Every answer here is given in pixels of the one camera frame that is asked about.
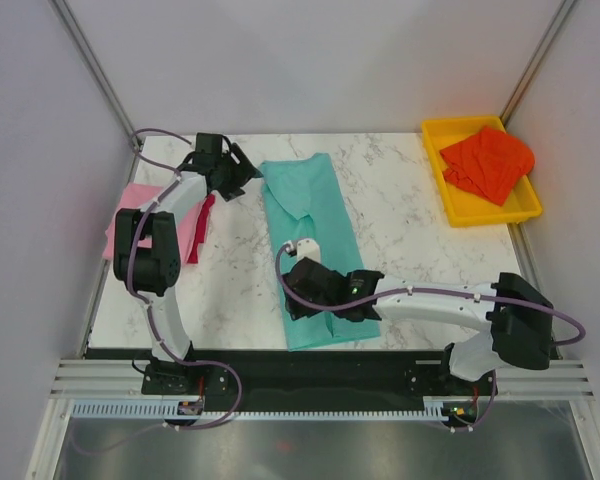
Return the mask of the teal t shirt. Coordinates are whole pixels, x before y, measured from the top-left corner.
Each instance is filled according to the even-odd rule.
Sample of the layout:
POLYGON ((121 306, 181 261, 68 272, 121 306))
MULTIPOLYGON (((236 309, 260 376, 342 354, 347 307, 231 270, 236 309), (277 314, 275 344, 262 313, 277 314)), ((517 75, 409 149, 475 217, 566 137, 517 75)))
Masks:
MULTIPOLYGON (((304 160, 265 161, 262 198, 272 251, 291 240, 310 238, 320 248, 324 264, 340 273, 364 267, 354 230, 331 157, 318 153, 304 160)), ((287 347, 291 351, 375 339, 372 320, 352 323, 329 312, 294 321, 282 312, 287 347)))

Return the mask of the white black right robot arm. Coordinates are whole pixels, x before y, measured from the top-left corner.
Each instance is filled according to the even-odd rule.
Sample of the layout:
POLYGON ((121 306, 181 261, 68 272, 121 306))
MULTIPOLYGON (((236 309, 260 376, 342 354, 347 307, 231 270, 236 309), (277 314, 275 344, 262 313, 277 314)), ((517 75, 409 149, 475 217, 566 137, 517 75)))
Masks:
POLYGON ((278 280, 292 320, 328 312, 351 323, 418 320, 473 330, 444 350, 437 377, 449 393, 505 366, 541 371, 550 365, 553 305, 514 273, 452 287, 411 284, 373 270, 341 274, 302 258, 278 280))

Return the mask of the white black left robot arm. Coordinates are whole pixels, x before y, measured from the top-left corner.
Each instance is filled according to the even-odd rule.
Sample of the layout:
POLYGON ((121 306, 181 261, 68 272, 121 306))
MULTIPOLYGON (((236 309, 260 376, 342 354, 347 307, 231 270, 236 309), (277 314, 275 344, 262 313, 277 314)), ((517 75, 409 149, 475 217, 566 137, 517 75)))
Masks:
POLYGON ((217 193, 229 202, 262 174, 237 143, 217 133, 198 133, 171 171, 170 182, 151 200, 115 214, 112 266, 116 279, 144 309, 152 358, 170 363, 165 382, 178 393, 188 393, 198 385, 200 371, 186 359, 192 342, 175 294, 182 266, 177 229, 209 195, 217 193))

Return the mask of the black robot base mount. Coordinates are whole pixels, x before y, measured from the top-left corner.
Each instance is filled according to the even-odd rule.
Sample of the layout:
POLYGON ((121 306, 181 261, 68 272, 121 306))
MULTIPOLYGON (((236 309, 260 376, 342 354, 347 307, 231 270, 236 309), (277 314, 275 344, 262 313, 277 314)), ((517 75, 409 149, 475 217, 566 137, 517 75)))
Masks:
POLYGON ((145 395, 202 395, 225 411, 415 409, 427 397, 488 396, 492 376, 455 379, 441 351, 197 350, 191 366, 152 360, 145 395))

